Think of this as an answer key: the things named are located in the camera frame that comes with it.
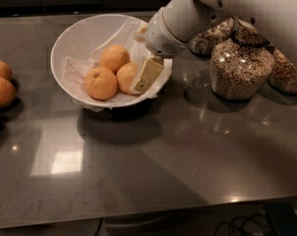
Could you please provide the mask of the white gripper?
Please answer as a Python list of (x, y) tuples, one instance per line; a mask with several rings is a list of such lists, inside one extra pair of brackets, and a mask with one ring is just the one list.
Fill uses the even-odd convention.
[(140, 65), (130, 87), (133, 94), (144, 93), (155, 82), (164, 68), (162, 58), (174, 58), (186, 48), (186, 44), (179, 41), (168, 29), (163, 11), (164, 8), (160, 8), (149, 20), (148, 26), (139, 28), (134, 34), (135, 41), (144, 42), (146, 48), (159, 57), (149, 56)]

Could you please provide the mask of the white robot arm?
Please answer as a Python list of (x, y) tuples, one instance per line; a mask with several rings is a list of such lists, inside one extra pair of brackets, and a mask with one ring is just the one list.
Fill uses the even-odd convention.
[(228, 100), (251, 97), (266, 81), (283, 91), (297, 88), (297, 0), (171, 0), (146, 28), (145, 59), (132, 88), (146, 90), (163, 60), (177, 56), (198, 32), (233, 17), (236, 29), (210, 59), (210, 84)]

